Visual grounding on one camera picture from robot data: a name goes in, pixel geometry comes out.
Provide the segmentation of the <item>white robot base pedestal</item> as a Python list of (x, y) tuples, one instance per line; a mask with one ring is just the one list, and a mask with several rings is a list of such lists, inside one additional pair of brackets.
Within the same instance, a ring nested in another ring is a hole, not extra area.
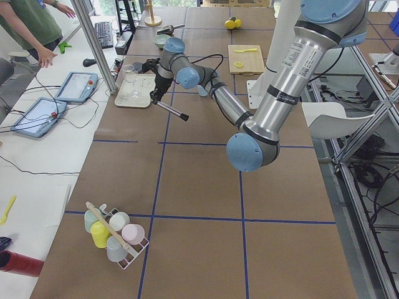
[(268, 86), (277, 76), (282, 61), (295, 37), (294, 25), (300, 16), (299, 0), (281, 1), (271, 46), (266, 60), (266, 68), (257, 80), (247, 81), (250, 109), (257, 109), (266, 94)]

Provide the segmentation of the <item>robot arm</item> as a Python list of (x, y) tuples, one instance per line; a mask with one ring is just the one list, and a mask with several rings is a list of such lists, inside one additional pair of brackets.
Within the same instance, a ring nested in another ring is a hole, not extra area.
[(176, 37), (163, 48), (150, 98), (160, 104), (172, 81), (185, 89), (202, 89), (238, 129), (227, 143), (230, 163), (240, 171), (257, 170), (278, 157), (279, 130), (325, 53), (364, 41), (368, 5), (368, 1), (301, 1), (292, 25), (293, 41), (255, 113), (233, 95), (215, 70), (191, 63), (184, 53), (185, 43)]

